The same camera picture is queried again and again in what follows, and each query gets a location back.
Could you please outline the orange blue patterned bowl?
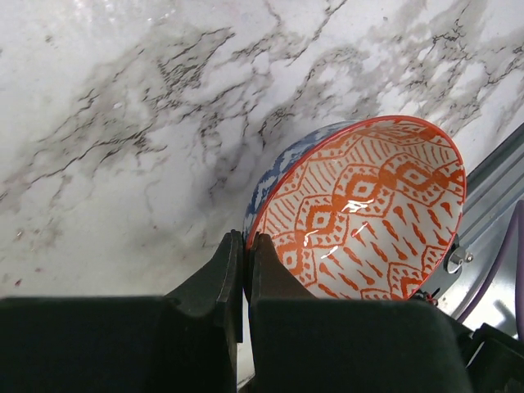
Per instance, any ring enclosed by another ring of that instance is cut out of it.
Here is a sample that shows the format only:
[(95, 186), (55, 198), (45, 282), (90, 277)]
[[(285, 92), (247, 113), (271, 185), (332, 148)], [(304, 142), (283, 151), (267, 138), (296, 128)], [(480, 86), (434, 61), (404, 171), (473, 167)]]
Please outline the orange blue patterned bowl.
[(248, 246), (268, 235), (317, 297), (406, 300), (451, 249), (466, 193), (463, 158), (434, 124), (344, 121), (276, 158), (255, 186), (244, 235)]

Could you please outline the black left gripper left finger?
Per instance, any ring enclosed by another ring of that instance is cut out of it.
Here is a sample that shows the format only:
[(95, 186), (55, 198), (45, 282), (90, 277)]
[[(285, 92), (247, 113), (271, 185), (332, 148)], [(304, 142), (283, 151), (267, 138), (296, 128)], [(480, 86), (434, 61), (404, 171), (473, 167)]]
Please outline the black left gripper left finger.
[(165, 296), (165, 358), (180, 392), (235, 392), (242, 342), (242, 235), (226, 233), (211, 259)]

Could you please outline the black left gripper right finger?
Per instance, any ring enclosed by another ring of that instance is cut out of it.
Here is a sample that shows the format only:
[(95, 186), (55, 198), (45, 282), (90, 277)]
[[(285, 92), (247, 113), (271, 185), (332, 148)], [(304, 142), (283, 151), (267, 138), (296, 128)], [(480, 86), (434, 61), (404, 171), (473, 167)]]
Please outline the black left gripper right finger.
[(255, 236), (249, 268), (249, 322), (257, 391), (322, 391), (322, 340), (328, 331), (319, 308), (323, 303), (282, 265), (267, 234)]

